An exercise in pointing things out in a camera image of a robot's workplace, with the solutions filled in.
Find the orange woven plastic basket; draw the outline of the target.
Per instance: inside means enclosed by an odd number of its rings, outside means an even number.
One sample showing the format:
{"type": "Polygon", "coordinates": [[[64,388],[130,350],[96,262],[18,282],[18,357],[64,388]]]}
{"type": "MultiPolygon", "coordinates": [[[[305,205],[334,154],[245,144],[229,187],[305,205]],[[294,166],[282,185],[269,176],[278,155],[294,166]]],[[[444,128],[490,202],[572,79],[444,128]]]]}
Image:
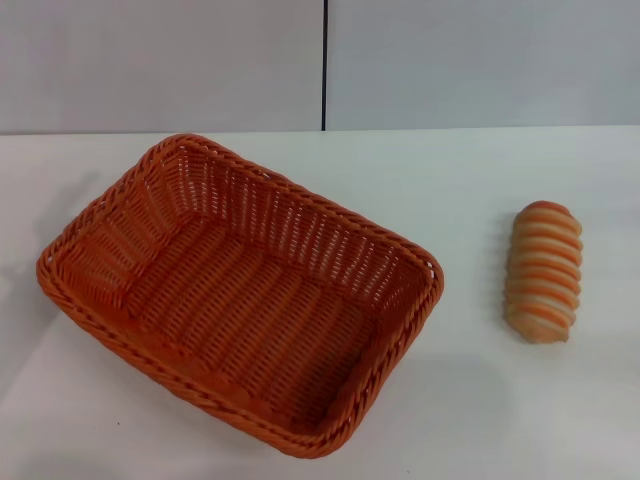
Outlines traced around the orange woven plastic basket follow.
{"type": "Polygon", "coordinates": [[[195,134],[152,146],[36,272],[116,356],[304,459],[350,439],[444,290],[420,246],[195,134]]]}

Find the striped long bread roll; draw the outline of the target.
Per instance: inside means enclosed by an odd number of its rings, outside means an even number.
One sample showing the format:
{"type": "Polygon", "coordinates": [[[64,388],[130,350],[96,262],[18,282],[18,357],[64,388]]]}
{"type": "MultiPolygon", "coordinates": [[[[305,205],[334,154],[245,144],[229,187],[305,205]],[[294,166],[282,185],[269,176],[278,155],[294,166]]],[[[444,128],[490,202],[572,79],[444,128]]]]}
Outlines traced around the striped long bread roll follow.
{"type": "Polygon", "coordinates": [[[580,305],[582,226],[564,206],[527,205],[515,217],[506,262],[504,320],[534,344],[566,342],[580,305]]]}

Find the black vertical wall strip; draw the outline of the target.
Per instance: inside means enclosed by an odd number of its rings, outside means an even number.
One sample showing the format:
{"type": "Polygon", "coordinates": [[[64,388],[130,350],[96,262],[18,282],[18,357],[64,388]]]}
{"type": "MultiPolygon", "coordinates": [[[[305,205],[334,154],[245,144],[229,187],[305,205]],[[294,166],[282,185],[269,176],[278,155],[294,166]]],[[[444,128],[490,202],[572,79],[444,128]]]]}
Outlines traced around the black vertical wall strip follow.
{"type": "Polygon", "coordinates": [[[321,131],[327,129],[329,4],[330,0],[323,0],[321,131]]]}

